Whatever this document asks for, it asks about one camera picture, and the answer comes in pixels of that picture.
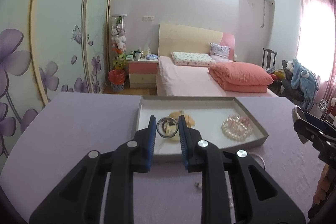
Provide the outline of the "bed with cream headboard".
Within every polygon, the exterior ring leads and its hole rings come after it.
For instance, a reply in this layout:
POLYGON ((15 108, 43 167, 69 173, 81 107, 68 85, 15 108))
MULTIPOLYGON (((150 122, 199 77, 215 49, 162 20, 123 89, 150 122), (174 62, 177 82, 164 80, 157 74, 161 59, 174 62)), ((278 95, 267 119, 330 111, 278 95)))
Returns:
POLYGON ((275 97, 272 77, 259 65, 237 62, 224 34, 163 23, 159 26, 159 96, 275 97))

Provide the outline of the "small patterned pillow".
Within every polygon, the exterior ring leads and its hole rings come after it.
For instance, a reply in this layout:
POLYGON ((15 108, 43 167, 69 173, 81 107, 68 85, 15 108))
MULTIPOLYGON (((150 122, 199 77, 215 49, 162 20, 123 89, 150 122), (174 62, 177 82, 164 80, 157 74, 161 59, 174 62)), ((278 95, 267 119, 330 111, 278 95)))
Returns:
POLYGON ((210 44, 210 56, 215 60, 229 60, 230 47, 221 46, 219 44, 210 44))

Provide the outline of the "pink curtain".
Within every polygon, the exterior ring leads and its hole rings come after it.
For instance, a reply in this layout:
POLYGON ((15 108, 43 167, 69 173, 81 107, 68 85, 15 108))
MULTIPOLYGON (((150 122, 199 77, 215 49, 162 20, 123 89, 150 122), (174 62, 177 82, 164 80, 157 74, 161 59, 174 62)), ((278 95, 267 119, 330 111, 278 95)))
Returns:
POLYGON ((330 99, 335 89, 335 0, 300 0, 301 16, 296 59, 309 71, 313 86, 301 86, 311 110, 317 98, 330 99))

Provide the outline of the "white pearl earring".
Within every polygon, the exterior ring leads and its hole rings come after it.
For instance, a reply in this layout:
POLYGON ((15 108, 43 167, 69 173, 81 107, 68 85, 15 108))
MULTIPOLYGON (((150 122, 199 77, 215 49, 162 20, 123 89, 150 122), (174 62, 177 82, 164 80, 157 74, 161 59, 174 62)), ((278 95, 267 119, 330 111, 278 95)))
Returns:
POLYGON ((202 188, 202 183, 201 183, 201 182, 196 182, 196 183, 195 183, 195 186, 196 186, 197 188, 201 189, 201 188, 202 188))

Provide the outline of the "floral long pillow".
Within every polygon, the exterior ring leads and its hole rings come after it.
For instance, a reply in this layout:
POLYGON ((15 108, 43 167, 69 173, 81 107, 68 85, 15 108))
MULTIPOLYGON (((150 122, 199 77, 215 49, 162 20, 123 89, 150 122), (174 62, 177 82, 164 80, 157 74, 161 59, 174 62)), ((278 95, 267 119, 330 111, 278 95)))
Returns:
POLYGON ((215 60, 206 53, 172 52, 171 58, 175 65, 191 67, 210 67, 215 60))

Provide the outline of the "pink bedside table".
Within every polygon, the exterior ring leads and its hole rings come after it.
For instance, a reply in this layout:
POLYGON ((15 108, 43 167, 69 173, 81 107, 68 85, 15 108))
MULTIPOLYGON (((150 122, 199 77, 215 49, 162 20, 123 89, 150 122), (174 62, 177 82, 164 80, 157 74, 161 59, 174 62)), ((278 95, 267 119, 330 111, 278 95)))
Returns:
POLYGON ((129 86, 135 88, 155 88, 158 59, 133 60, 127 62, 129 72, 129 86))

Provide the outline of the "grey shallow cardboard tray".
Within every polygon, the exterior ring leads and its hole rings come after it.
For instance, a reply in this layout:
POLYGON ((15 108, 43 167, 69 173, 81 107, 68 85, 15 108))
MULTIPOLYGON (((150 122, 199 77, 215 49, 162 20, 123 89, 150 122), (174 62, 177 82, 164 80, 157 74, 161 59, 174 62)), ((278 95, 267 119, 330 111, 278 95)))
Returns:
POLYGON ((180 110, 195 121, 193 128, 200 132, 203 139, 215 144, 222 151, 235 152, 258 147, 268 137, 262 125, 234 97, 143 97, 139 103, 136 129, 146 128, 152 115, 160 120, 180 110), (231 114, 247 119, 251 134, 245 140, 230 139, 222 132, 222 123, 231 114))

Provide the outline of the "purple tablecloth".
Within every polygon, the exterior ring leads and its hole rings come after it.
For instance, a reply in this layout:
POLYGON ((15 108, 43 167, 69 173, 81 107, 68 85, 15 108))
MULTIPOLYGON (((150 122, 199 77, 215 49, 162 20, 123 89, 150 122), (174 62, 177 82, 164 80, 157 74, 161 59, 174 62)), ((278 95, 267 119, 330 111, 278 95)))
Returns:
MULTIPOLYGON (((1 187, 24 220, 55 185, 89 152, 109 152, 130 139, 136 128, 139 96, 58 94, 30 123, 1 172, 1 187)), ((239 101, 266 129, 254 149, 266 171, 306 213, 324 163, 293 129, 293 104, 280 97, 241 97, 239 101)), ((136 223, 199 223, 198 173, 184 165, 155 164, 134 178, 136 223)))

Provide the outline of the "yellow wrist watch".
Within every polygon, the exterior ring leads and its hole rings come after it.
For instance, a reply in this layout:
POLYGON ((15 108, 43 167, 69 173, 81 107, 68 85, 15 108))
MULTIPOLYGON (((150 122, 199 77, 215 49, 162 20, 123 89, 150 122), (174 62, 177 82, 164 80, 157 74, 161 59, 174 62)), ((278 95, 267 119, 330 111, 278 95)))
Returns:
POLYGON ((184 116, 187 127, 194 127, 195 120, 185 110, 175 111, 169 114, 168 120, 163 122, 163 134, 171 142, 179 141, 179 118, 184 116))

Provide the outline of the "plush toy display tube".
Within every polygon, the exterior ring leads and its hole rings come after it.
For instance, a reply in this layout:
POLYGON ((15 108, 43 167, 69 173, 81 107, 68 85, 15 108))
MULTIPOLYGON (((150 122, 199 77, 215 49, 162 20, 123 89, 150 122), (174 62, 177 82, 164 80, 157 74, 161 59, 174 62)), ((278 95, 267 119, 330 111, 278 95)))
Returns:
POLYGON ((123 70, 126 64, 126 14, 112 15, 110 50, 112 69, 123 70))

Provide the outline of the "red waste basket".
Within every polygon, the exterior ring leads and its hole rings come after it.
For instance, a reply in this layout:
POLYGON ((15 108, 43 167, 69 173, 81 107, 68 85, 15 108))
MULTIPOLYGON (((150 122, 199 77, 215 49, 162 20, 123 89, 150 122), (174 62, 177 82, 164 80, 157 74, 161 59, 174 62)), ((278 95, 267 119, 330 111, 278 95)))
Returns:
POLYGON ((125 71, 122 69, 114 69, 109 72, 108 79, 110 81, 110 85, 112 91, 120 92, 124 88, 126 74, 125 71))

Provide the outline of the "dark wooden chair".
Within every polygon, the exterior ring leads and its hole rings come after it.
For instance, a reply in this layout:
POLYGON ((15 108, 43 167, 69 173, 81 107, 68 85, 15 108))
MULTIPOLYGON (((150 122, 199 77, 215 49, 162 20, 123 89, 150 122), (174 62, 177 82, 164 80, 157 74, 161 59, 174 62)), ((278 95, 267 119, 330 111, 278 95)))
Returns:
POLYGON ((262 54, 262 67, 264 69, 271 69, 275 66, 276 63, 276 56, 277 52, 269 49, 269 48, 263 48, 263 54, 262 54))

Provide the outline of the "salmon folded duvet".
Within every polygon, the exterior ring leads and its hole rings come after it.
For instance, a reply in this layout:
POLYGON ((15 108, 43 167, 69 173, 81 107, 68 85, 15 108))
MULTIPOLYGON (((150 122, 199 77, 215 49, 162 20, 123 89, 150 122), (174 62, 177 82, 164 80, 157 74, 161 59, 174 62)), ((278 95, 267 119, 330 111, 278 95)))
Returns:
POLYGON ((252 63, 217 63, 209 67, 210 76, 228 92, 266 93, 273 78, 260 66, 252 63))

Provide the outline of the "floral sliding wardrobe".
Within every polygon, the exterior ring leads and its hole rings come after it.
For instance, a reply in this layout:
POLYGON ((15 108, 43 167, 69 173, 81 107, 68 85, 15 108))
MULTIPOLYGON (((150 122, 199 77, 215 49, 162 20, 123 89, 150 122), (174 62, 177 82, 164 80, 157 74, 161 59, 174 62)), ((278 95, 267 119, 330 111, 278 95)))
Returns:
POLYGON ((110 0, 1 0, 1 162, 60 92, 106 86, 110 0))

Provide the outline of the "thin silver bangle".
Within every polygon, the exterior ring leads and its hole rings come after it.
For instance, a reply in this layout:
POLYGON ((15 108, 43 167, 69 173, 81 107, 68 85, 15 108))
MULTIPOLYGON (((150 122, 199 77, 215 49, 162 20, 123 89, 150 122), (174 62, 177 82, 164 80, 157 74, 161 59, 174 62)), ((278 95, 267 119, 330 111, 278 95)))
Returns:
POLYGON ((252 154, 252 157, 260 164, 260 166, 266 170, 266 164, 265 164, 265 161, 263 159, 263 157, 257 153, 253 153, 252 154))

